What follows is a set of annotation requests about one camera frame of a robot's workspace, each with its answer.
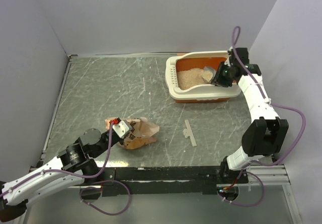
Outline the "metal litter scoop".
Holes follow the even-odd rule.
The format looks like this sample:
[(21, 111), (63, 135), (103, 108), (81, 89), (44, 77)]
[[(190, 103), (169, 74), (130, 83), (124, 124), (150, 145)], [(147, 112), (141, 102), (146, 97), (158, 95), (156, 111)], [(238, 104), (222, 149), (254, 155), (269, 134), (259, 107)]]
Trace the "metal litter scoop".
[(216, 70), (210, 66), (206, 66), (203, 68), (201, 72), (201, 78), (205, 84), (212, 84), (212, 80), (216, 75)]

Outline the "pink cat litter bag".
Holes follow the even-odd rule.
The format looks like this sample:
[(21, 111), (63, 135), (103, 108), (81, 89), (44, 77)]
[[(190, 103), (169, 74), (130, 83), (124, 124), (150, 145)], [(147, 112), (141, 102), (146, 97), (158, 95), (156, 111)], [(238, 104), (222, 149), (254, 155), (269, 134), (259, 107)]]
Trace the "pink cat litter bag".
[(125, 118), (131, 126), (132, 131), (120, 142), (122, 148), (128, 150), (138, 149), (157, 141), (155, 134), (159, 132), (159, 126), (149, 122), (147, 118)]

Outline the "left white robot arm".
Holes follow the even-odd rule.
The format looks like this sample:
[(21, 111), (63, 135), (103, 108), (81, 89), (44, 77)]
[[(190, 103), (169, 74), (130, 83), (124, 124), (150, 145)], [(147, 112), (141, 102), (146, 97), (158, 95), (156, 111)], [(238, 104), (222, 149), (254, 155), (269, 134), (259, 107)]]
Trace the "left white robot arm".
[(125, 131), (101, 133), (88, 129), (48, 163), (17, 180), (3, 183), (1, 209), (26, 207), (32, 198), (55, 193), (60, 187), (93, 185), (101, 181), (105, 167), (98, 167), (95, 158), (103, 153), (109, 155), (111, 148), (123, 142), (125, 135)]

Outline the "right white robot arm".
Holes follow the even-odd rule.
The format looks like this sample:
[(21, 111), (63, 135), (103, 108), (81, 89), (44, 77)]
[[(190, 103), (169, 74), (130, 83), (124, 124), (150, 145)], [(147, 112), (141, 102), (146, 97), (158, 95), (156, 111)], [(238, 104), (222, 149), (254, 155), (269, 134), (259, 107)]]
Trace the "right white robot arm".
[(263, 83), (263, 76), (256, 64), (249, 62), (246, 48), (231, 48), (226, 61), (222, 61), (211, 80), (218, 87), (232, 87), (236, 83), (243, 93), (251, 115), (251, 124), (242, 136), (241, 147), (225, 157), (219, 175), (225, 183), (237, 177), (237, 171), (253, 161), (278, 153), (289, 128), (271, 105)]

